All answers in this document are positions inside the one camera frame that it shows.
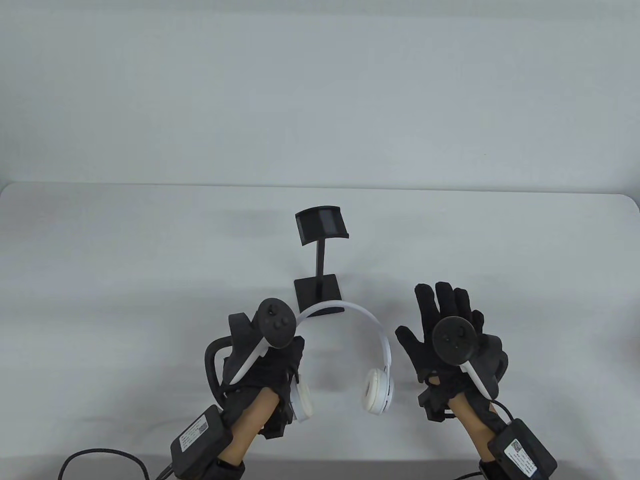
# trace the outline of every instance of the white backdrop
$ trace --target white backdrop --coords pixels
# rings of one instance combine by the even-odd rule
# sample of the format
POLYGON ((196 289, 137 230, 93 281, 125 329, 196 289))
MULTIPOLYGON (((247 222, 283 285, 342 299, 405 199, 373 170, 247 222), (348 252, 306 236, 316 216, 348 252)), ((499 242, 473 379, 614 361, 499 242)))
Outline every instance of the white backdrop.
POLYGON ((0 178, 640 198, 637 2, 322 4, 0 1, 0 178))

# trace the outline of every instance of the finger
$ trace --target finger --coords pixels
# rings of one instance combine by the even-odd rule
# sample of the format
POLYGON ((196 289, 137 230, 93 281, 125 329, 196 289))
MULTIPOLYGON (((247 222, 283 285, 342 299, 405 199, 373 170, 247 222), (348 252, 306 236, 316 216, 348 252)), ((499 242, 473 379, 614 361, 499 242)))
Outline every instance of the finger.
POLYGON ((433 327, 440 321, 440 312, 436 305, 436 296, 433 289, 429 285, 418 284, 415 286, 415 298, 420 308, 420 316, 422 318, 422 331, 424 332, 425 341, 427 336, 431 334, 433 327))
POLYGON ((474 326, 477 333, 482 333, 482 328, 484 326, 484 315, 482 315, 482 312, 478 310, 473 311, 471 314, 471 324, 474 326))
POLYGON ((400 345, 402 345, 402 348, 404 348, 406 354, 409 356, 413 367, 418 369, 420 366, 419 359, 424 351, 424 344, 418 341, 413 332, 405 326, 399 326, 396 328, 396 338, 398 339, 398 342, 400 342, 400 345))
POLYGON ((436 284, 436 295, 438 296, 438 304, 440 305, 440 318, 458 315, 456 297, 453 294, 451 284, 447 282, 438 282, 436 284))
POLYGON ((456 306, 458 307, 458 315, 466 321, 471 322, 471 302, 469 293, 464 289, 455 289, 453 294, 456 298, 456 306))
POLYGON ((291 349, 291 358, 296 365, 299 366, 300 360, 302 360, 302 351, 305 349, 305 339, 302 337, 294 337, 289 348, 291 349))
POLYGON ((495 371, 495 379, 497 381, 502 380, 504 373, 507 371, 507 368, 509 367, 509 355, 507 355, 505 352, 500 352, 499 358, 500 360, 498 363, 498 369, 495 371))

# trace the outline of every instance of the vr controller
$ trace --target vr controller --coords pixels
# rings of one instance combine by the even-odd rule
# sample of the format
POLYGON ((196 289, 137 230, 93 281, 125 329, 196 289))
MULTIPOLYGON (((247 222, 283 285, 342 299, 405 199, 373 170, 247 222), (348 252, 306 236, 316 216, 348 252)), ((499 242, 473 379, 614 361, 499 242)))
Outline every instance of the vr controller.
POLYGON ((443 362, 460 367, 487 400, 498 398, 498 381, 509 362, 499 337, 480 338, 467 320, 451 316, 436 324, 432 339, 433 348, 443 362))
POLYGON ((222 380, 234 385, 269 347, 284 348, 296 335, 296 316, 277 298, 262 300, 253 319, 244 313, 229 315, 233 350, 222 372, 222 380))

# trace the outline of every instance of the qr code label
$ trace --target qr code label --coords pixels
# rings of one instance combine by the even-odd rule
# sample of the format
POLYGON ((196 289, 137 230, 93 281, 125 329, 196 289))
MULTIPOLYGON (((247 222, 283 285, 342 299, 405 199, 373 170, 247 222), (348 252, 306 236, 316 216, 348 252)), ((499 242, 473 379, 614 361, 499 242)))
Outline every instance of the qr code label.
POLYGON ((522 447, 520 441, 514 439, 508 447, 504 449, 504 454, 524 473, 531 478, 537 471, 536 464, 533 463, 527 451, 522 447))
POLYGON ((207 423, 207 417, 202 415, 198 420, 190 425, 187 430, 180 436, 180 449, 184 452, 187 448, 191 447, 193 442, 200 438, 200 435, 205 433, 209 428, 207 423))

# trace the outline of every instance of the white strap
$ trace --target white strap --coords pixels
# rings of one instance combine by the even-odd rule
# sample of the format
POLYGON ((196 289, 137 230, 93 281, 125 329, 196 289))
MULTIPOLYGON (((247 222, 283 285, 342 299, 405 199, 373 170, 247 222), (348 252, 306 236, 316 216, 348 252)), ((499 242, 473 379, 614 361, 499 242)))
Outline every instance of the white strap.
POLYGON ((306 320, 306 318, 308 318, 309 315, 316 313, 318 310, 324 310, 325 308, 332 308, 332 307, 342 307, 342 308, 348 308, 350 310, 356 310, 357 312, 360 312, 361 314, 363 314, 366 318, 371 320, 376 325, 376 330, 378 331, 378 336, 380 337, 380 343, 382 344, 382 355, 384 356, 384 359, 385 359, 385 370, 388 373, 389 369, 391 368, 391 345, 389 345, 389 339, 385 334, 385 329, 384 327, 382 327, 382 324, 378 321, 378 319, 374 316, 374 314, 369 312, 366 308, 361 307, 360 305, 356 305, 355 303, 350 303, 348 301, 342 301, 342 300, 321 301, 320 303, 316 303, 315 305, 312 305, 311 307, 307 308, 303 312, 300 312, 300 315, 296 317, 296 323, 300 325, 302 320, 306 320))

